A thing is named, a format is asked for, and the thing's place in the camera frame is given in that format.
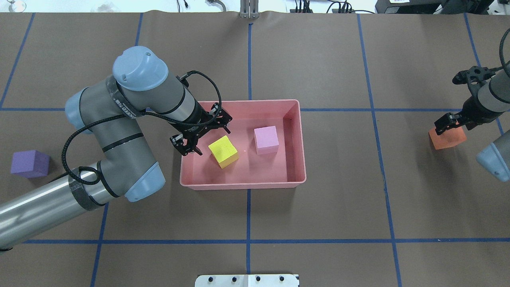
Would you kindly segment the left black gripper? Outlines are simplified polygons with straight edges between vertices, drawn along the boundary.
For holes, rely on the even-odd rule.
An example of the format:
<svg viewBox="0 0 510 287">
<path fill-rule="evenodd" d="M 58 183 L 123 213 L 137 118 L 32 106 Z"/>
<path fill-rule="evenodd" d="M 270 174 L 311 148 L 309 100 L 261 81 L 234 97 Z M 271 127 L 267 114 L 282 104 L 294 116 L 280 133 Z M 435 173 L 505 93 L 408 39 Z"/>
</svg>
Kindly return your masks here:
<svg viewBox="0 0 510 287">
<path fill-rule="evenodd" d="M 191 116 L 184 122 L 188 124 L 201 124 L 212 120 L 206 126 L 184 126 L 181 134 L 171 136 L 170 141 L 175 149 L 182 155 L 186 156 L 190 153 L 197 153 L 202 156 L 203 153 L 198 147 L 198 141 L 206 134 L 209 129 L 224 129 L 227 134 L 231 134 L 228 124 L 232 121 L 230 114 L 223 109 L 219 103 L 214 103 L 211 107 L 210 114 L 203 107 L 195 102 Z"/>
</svg>

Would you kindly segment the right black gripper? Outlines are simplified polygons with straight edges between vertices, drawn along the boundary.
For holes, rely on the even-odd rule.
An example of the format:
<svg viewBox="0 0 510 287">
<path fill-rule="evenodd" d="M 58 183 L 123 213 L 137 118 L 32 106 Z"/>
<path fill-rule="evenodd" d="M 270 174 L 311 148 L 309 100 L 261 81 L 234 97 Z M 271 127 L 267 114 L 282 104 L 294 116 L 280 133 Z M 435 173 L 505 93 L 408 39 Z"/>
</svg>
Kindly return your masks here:
<svg viewBox="0 0 510 287">
<path fill-rule="evenodd" d="M 472 130 L 477 126 L 488 124 L 494 120 L 495 113 L 483 107 L 477 97 L 470 96 L 464 103 L 460 114 L 449 112 L 434 122 L 435 133 L 441 136 L 446 131 L 461 126 L 466 126 L 468 130 Z"/>
</svg>

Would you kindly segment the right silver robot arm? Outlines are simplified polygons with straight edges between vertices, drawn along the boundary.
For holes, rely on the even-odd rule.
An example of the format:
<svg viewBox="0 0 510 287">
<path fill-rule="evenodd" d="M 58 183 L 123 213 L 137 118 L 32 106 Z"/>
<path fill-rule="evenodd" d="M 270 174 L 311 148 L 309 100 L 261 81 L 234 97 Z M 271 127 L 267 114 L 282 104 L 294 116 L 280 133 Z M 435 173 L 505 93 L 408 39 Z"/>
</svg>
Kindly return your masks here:
<svg viewBox="0 0 510 287">
<path fill-rule="evenodd" d="M 453 78 L 455 85 L 465 84 L 470 97 L 458 113 L 448 112 L 435 121 L 429 137 L 435 149 L 455 147 L 466 141 L 462 127 L 475 127 L 497 120 L 510 107 L 509 62 L 504 57 L 504 44 L 509 35 L 503 34 L 498 56 L 500 66 L 495 68 L 473 66 L 459 71 Z M 510 178 L 509 132 L 505 132 L 477 154 L 477 162 L 499 181 Z"/>
</svg>

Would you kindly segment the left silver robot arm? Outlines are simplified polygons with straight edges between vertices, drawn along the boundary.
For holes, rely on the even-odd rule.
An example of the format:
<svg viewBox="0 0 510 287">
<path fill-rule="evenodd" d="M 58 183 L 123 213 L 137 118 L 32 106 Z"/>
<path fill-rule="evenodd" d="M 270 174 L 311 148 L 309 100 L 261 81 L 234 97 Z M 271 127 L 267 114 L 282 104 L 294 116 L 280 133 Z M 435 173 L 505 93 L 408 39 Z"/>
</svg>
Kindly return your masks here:
<svg viewBox="0 0 510 287">
<path fill-rule="evenodd" d="M 153 116 L 177 129 L 170 142 L 182 156 L 202 155 L 198 141 L 211 130 L 230 133 L 232 116 L 222 98 L 206 111 L 189 90 L 191 75 L 203 73 L 174 76 L 151 49 L 135 46 L 116 58 L 111 75 L 73 95 L 65 105 L 76 129 L 61 152 L 65 173 L 1 205 L 1 252 L 120 196 L 135 202 L 164 187 L 164 174 L 138 118 Z M 71 169 L 67 151 L 81 133 L 95 136 L 104 159 Z"/>
</svg>

